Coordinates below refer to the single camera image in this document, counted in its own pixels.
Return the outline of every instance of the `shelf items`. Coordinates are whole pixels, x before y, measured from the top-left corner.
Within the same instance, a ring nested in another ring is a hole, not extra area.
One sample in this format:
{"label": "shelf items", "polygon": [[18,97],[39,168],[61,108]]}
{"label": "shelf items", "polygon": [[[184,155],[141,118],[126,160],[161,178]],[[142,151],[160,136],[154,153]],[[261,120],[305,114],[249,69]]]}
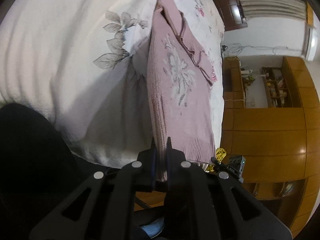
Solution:
{"label": "shelf items", "polygon": [[290,90],[281,68],[263,67],[262,77],[266,90],[268,107],[292,107]]}

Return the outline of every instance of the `floral bedsheet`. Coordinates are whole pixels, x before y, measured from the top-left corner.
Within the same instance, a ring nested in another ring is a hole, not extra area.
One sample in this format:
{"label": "floral bedsheet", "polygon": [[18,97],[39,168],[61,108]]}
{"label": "floral bedsheet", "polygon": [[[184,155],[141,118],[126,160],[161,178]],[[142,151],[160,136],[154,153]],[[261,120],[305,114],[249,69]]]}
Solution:
{"label": "floral bedsheet", "polygon": [[[149,148],[146,88],[157,0],[16,0],[0,25],[0,103],[44,115],[69,148],[121,168]],[[212,63],[212,130],[219,147],[224,101],[212,0],[174,0]]]}

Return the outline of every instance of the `white wall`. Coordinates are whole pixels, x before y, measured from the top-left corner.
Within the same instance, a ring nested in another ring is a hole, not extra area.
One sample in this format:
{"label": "white wall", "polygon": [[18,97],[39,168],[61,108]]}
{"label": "white wall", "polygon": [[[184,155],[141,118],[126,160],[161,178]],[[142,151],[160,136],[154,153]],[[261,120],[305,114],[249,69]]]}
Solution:
{"label": "white wall", "polygon": [[[251,18],[248,19],[247,28],[225,32],[222,44],[228,46],[228,51],[232,47],[235,47],[232,45],[233,43],[240,43],[242,46],[285,46],[298,51],[277,50],[276,54],[300,57],[305,37],[305,24],[303,20],[290,18]],[[245,48],[240,54],[240,56],[253,55],[274,55],[274,52],[272,49],[257,50]]]}
{"label": "white wall", "polygon": [[317,29],[317,33],[318,33],[318,46],[317,46],[314,60],[320,61],[320,21],[317,18],[315,13],[313,13],[313,25]]}
{"label": "white wall", "polygon": [[[282,56],[246,56],[239,57],[241,66],[244,69],[258,69],[261,74],[262,67],[281,67]],[[262,77],[257,76],[256,80],[247,88],[246,91],[246,107],[247,108],[268,108],[266,90]]]}
{"label": "white wall", "polygon": [[[315,87],[316,87],[316,90],[317,90],[317,93],[318,93],[318,96],[319,96],[320,95],[320,61],[314,60],[312,62],[308,62],[308,61],[305,60],[305,63],[306,63],[306,66],[307,66],[307,68],[308,68],[308,70],[310,72],[310,75],[312,77],[312,80],[313,80],[313,82],[315,84]],[[309,219],[312,217],[312,215],[316,211],[316,209],[319,206],[319,204],[320,204],[320,191],[318,193],[316,204],[313,207],[313,210],[311,212],[311,215],[310,215]]]}

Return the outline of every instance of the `pink sweater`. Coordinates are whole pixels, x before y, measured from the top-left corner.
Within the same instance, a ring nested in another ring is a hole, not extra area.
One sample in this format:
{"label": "pink sweater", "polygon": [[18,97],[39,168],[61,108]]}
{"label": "pink sweater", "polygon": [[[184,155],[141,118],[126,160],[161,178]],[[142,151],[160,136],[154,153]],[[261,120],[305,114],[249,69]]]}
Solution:
{"label": "pink sweater", "polygon": [[213,67],[173,0],[158,0],[152,20],[147,87],[153,135],[166,179],[167,138],[192,162],[215,155],[209,105]]}

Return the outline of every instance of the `white floral embroidery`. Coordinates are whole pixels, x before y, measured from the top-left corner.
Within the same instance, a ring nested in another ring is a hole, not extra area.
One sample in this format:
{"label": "white floral embroidery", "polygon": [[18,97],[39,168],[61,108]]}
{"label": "white floral embroidery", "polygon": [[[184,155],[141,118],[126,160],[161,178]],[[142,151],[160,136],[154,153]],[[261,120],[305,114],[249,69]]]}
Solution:
{"label": "white floral embroidery", "polygon": [[177,99],[178,106],[188,106],[186,103],[188,93],[192,91],[192,87],[196,87],[196,81],[193,70],[187,69],[188,64],[180,58],[177,48],[172,45],[169,35],[164,39],[164,47],[169,50],[168,62],[164,62],[169,68],[163,68],[163,71],[170,76],[172,81],[172,97]]}

